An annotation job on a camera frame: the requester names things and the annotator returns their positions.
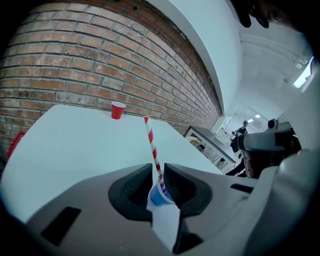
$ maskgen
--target person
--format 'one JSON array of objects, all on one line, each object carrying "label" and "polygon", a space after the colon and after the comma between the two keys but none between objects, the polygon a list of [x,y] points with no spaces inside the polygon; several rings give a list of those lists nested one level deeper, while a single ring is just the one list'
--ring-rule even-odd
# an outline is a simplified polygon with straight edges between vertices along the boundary
[{"label": "person", "polygon": [[242,124],[242,127],[240,127],[238,130],[236,130],[235,133],[234,133],[235,137],[232,139],[232,142],[231,142],[231,145],[230,145],[234,153],[239,151],[239,148],[238,148],[238,137],[240,135],[248,134],[247,126],[248,126],[248,121],[245,120],[243,122],[243,124]]}]

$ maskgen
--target blue paper cup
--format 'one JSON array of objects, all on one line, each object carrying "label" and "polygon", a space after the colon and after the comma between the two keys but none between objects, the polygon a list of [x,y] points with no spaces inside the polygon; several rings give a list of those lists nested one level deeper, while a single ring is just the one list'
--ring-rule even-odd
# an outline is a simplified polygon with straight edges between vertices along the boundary
[{"label": "blue paper cup", "polygon": [[156,206],[162,205],[175,205],[175,202],[172,200],[172,197],[169,195],[168,190],[166,195],[162,192],[160,187],[160,182],[158,181],[155,186],[151,189],[150,199]]}]

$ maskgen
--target red and white striped straw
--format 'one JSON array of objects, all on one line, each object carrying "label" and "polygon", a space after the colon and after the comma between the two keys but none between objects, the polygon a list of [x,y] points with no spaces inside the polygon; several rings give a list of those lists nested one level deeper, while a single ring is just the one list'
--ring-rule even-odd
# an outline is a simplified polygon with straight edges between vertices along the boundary
[{"label": "red and white striped straw", "polygon": [[157,148],[156,148],[156,145],[154,143],[154,133],[152,131],[151,120],[150,120],[150,116],[149,115],[146,115],[144,117],[144,122],[145,122],[146,131],[147,131],[148,137],[149,137],[149,142],[150,142],[150,146],[151,146],[151,151],[152,151],[152,155],[153,155],[153,159],[154,159],[156,172],[158,174],[158,179],[159,179],[159,182],[160,182],[160,187],[161,187],[162,192],[164,193],[164,195],[167,196],[167,190],[166,190],[164,178],[162,176],[162,172],[161,172],[161,169],[160,169],[160,163],[159,163],[159,160],[158,160]]}]

